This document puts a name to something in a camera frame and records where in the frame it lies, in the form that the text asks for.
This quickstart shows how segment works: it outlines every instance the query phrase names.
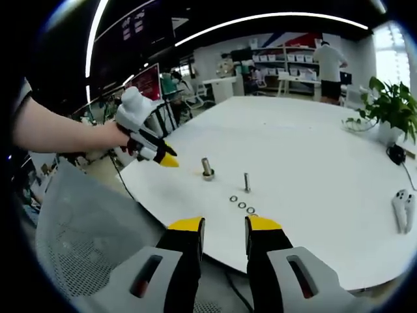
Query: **wall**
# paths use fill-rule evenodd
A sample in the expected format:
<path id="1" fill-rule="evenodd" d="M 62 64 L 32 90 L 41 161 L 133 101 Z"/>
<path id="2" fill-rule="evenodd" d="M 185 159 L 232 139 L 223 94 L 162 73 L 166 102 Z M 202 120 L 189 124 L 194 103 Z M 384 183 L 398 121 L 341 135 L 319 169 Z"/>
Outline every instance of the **wall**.
<path id="1" fill-rule="evenodd" d="M 358 49 L 357 42 L 343 38 L 340 39 L 340 52 L 347 60 L 347 67 L 341 70 L 352 74 L 352 85 L 356 87 L 362 84 L 362 60 L 359 56 Z"/>
<path id="2" fill-rule="evenodd" d="M 405 48 L 409 57 L 410 91 L 413 97 L 417 99 L 417 45 L 415 45 L 409 34 L 403 33 L 403 36 Z"/>
<path id="3" fill-rule="evenodd" d="M 269 43 L 268 46 L 278 46 L 284 42 L 304 35 L 305 33 L 282 33 L 277 36 L 275 40 Z M 269 34 L 260 34 L 255 36 L 246 36 L 235 38 L 211 46 L 196 49 L 194 51 L 194 67 L 198 71 L 198 80 L 211 80 L 217 78 L 216 69 L 218 62 L 222 59 L 222 53 L 229 53 L 230 51 L 247 48 L 249 41 L 252 38 L 258 39 L 258 47 L 263 46 L 264 43 L 271 37 Z"/>
<path id="4" fill-rule="evenodd" d="M 358 42 L 358 56 L 360 60 L 361 78 L 359 84 L 367 87 L 369 79 L 377 75 L 377 57 L 372 36 Z"/>
<path id="5" fill-rule="evenodd" d="M 261 34 L 247 36 L 219 42 L 211 46 L 196 49 L 194 51 L 195 65 L 198 71 L 198 80 L 211 80 L 217 78 L 216 68 L 218 62 L 222 59 L 222 53 L 228 53 L 232 50 L 242 49 L 249 46 L 251 38 L 258 39 L 258 46 L 271 37 L 272 34 Z M 278 46 L 288 40 L 305 35 L 305 33 L 282 33 L 275 40 L 268 43 L 268 46 Z M 347 58 L 349 66 L 344 70 L 352 74 L 352 84 L 359 87 L 367 86 L 371 76 L 376 75 L 376 58 L 375 48 L 373 46 L 372 36 L 367 37 L 360 42 L 346 40 L 337 35 L 323 34 L 323 40 L 330 43 L 332 47 L 339 49 Z"/>

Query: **white round table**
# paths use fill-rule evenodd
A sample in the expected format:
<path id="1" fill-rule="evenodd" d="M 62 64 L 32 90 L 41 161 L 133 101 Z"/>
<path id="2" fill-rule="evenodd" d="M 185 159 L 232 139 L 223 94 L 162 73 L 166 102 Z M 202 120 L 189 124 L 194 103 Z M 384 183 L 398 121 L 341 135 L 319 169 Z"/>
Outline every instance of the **white round table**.
<path id="1" fill-rule="evenodd" d="M 239 271 L 247 263 L 247 213 L 237 207 L 244 201 L 331 266 L 346 290 L 376 286 L 407 268 L 417 227 L 397 233 L 391 199 L 410 190 L 407 174 L 381 144 L 343 130 L 341 120 L 355 114 L 304 100 L 233 97 L 169 135 L 179 168 L 135 160 L 122 177 L 166 226 L 205 217 L 204 253 Z M 216 171 L 211 182 L 201 178 L 203 157 Z"/>

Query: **poster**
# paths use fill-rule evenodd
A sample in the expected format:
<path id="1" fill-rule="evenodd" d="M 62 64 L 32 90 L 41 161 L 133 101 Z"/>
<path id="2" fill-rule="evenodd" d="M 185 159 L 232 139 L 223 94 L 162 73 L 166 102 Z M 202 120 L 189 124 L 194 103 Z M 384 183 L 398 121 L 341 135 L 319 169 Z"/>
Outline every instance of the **poster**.
<path id="1" fill-rule="evenodd" d="M 143 96 L 153 101 L 161 100 L 162 96 L 158 63 L 134 77 L 131 85 L 136 86 Z"/>

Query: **human arm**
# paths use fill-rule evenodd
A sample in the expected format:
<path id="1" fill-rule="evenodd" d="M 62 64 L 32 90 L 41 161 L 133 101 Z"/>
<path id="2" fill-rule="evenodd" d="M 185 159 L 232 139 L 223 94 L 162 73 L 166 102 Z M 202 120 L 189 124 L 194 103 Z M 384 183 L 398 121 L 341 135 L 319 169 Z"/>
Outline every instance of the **human arm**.
<path id="1" fill-rule="evenodd" d="M 339 61 L 341 62 L 340 67 L 341 68 L 347 67 L 347 65 L 348 65 L 347 60 L 346 60 L 345 56 L 340 51 L 338 51 L 338 57 L 339 57 Z"/>
<path id="2" fill-rule="evenodd" d="M 319 58 L 320 58 L 320 48 L 317 48 L 316 50 L 314 50 L 313 60 L 317 62 L 319 61 Z"/>
<path id="3" fill-rule="evenodd" d="M 31 97 L 16 118 L 13 143 L 39 153 L 72 153 L 126 146 L 129 137 L 116 122 L 90 126 L 57 115 Z"/>

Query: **white pot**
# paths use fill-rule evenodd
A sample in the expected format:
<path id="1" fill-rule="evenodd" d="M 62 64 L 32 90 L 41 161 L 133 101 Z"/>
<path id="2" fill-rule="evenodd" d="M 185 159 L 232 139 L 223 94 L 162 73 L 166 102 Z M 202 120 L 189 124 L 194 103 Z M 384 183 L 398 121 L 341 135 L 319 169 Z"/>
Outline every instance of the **white pot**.
<path id="1" fill-rule="evenodd" d="M 378 140 L 386 147 L 389 147 L 397 142 L 397 139 L 401 133 L 401 129 L 397 127 L 391 128 L 390 122 L 379 122 Z"/>

